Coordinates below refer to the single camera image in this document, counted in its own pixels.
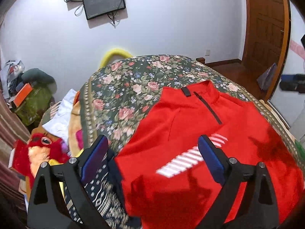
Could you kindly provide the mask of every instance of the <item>stuffed animal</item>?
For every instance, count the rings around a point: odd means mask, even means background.
[[[54,159],[59,163],[68,161],[69,156],[64,152],[64,141],[52,141],[47,133],[34,133],[28,144],[21,140],[15,142],[15,154],[12,168],[29,178],[30,188],[42,162]]]

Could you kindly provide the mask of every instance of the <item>plush toy eye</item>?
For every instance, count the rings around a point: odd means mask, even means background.
[[[48,137],[42,137],[41,138],[41,143],[43,144],[43,145],[49,145],[49,144],[51,144],[51,140],[48,138]]]

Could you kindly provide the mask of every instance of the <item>wooden door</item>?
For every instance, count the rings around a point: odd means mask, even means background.
[[[285,9],[288,0],[247,0],[247,6],[248,28],[242,63],[254,78],[276,63],[279,71],[274,79],[277,80],[284,62],[282,51],[284,48],[285,56],[288,42],[289,27],[285,25],[289,23],[285,14],[289,14]]]

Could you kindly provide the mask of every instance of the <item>metal pivot bolt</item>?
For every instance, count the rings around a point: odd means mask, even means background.
[[[76,157],[71,157],[70,159],[69,159],[69,163],[70,164],[74,164],[75,162],[76,162]]]
[[[265,168],[265,167],[266,167],[266,164],[263,163],[263,162],[259,162],[258,165],[259,165],[261,168]]]
[[[231,164],[236,164],[236,163],[237,163],[237,159],[236,159],[235,157],[231,157],[231,158],[229,159],[229,162],[230,162]]]
[[[47,162],[42,162],[42,163],[40,164],[41,168],[45,168],[45,167],[47,167],[47,165],[48,165]]]

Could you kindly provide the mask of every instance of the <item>red jacket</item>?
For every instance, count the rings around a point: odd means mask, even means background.
[[[283,221],[301,196],[303,175],[280,136],[251,102],[219,92],[210,81],[187,88],[188,96],[164,87],[115,158],[127,213],[140,216],[143,228],[195,228],[221,189],[196,148],[206,134],[228,157],[266,163]],[[244,189],[243,183],[227,221]]]

